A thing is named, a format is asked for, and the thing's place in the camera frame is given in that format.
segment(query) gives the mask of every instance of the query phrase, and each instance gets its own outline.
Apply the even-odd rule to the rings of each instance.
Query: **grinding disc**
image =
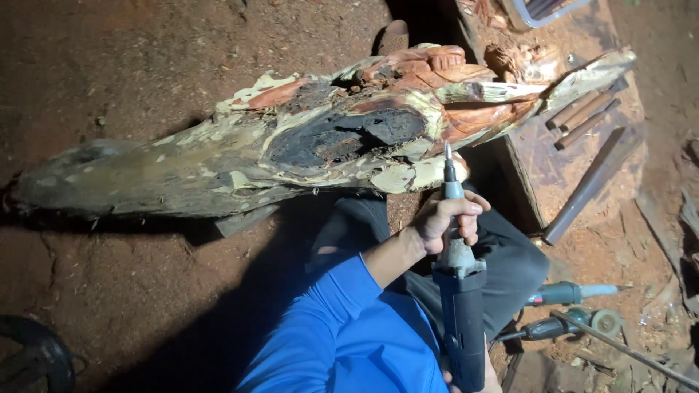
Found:
[[[621,317],[616,311],[599,310],[592,316],[590,327],[607,337],[613,338],[621,329]]]

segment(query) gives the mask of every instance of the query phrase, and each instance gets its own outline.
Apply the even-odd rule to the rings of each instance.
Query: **plastic container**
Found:
[[[519,31],[526,31],[532,28],[541,27],[546,24],[553,22],[555,19],[569,13],[570,11],[584,6],[589,3],[590,0],[577,0],[570,4],[566,4],[563,7],[559,7],[553,13],[548,14],[540,19],[536,20],[532,15],[529,15],[527,11],[526,4],[524,0],[500,0],[507,14],[510,16],[510,21],[512,26]]]

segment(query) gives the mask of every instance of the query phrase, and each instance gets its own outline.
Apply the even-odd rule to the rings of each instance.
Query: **carved wood sculpture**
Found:
[[[466,64],[459,47],[431,44],[331,76],[263,75],[191,129],[145,145],[95,141],[67,150],[24,173],[10,195],[23,209],[93,219],[222,217],[325,189],[416,192],[440,182],[444,141],[454,148],[489,141],[535,115],[547,97],[608,84],[634,57],[619,50],[574,70],[563,84],[579,74],[578,83],[566,92],[493,82],[496,73]],[[593,72],[598,66],[603,77]],[[457,160],[463,180],[467,166]]]

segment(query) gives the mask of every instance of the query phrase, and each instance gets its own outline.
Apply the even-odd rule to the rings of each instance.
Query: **person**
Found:
[[[339,200],[306,266],[315,283],[293,300],[236,391],[459,392],[440,368],[439,287],[411,266],[438,254],[442,234],[458,222],[476,258],[487,262],[490,340],[539,288],[549,264],[472,186],[464,188],[464,199],[430,198],[393,236],[383,199]],[[489,358],[484,392],[502,392]]]

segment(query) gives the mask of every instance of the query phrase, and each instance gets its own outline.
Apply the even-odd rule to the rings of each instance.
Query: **black pants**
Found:
[[[463,188],[475,192],[468,183],[464,183]],[[485,334],[490,340],[544,282],[549,261],[494,209],[478,217],[477,234],[478,243],[473,246],[473,253],[476,258],[485,259],[488,265],[488,280],[482,291]],[[342,198],[316,238],[307,271],[326,271],[389,236],[384,199],[373,196]],[[407,271],[387,290],[415,299],[441,346],[444,337],[442,303],[439,287],[432,277]]]

